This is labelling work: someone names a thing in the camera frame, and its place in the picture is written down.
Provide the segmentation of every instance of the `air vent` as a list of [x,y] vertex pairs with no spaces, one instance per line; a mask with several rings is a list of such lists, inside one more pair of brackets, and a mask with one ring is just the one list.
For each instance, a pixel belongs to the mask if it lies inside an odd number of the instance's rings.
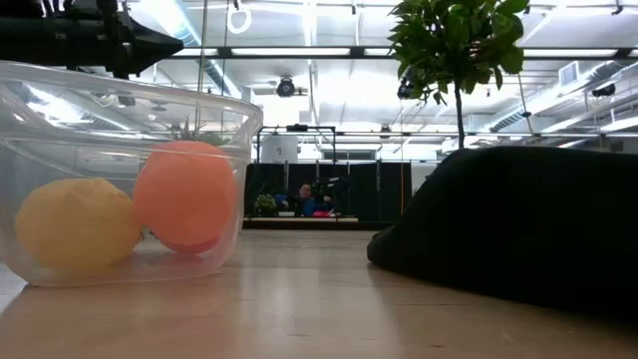
[[558,70],[558,79],[560,86],[565,87],[578,80],[578,62],[574,61],[571,64]]

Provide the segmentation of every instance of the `black cloth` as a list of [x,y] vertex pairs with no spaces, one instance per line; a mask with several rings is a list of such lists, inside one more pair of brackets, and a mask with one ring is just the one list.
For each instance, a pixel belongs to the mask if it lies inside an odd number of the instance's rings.
[[368,258],[509,299],[638,317],[638,156],[498,147],[458,151]]

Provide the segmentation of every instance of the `tree trunk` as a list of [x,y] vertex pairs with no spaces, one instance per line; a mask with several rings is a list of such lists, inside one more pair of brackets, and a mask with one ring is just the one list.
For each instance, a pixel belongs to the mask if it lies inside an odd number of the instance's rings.
[[463,104],[461,103],[461,80],[455,80],[455,96],[457,97],[457,126],[459,127],[459,149],[465,147],[466,131],[463,128]]

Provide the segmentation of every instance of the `orange ball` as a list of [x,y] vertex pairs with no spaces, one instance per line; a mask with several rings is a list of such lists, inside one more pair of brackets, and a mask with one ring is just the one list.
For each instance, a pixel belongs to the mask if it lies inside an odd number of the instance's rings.
[[213,248],[236,206],[228,154],[191,141],[165,143],[154,150],[136,181],[136,215],[172,250],[201,253]]

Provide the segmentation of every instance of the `ball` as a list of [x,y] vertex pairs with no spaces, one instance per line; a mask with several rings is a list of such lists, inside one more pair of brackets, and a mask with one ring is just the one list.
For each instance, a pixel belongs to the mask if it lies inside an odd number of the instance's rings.
[[226,157],[202,142],[154,147],[138,175],[133,204],[142,223],[166,247],[195,254],[219,242],[237,198]]
[[40,264],[86,273],[130,255],[142,225],[129,196],[105,179],[62,179],[27,196],[15,229],[17,240]]

